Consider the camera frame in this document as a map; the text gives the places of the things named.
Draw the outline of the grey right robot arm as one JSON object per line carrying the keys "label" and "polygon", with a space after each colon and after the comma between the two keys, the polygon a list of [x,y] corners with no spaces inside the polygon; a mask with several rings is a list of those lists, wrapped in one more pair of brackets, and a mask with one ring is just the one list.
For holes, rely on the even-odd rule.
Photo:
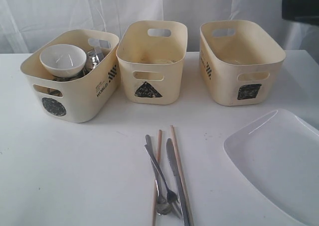
{"label": "grey right robot arm", "polygon": [[319,0],[282,0],[282,19],[319,25]]}

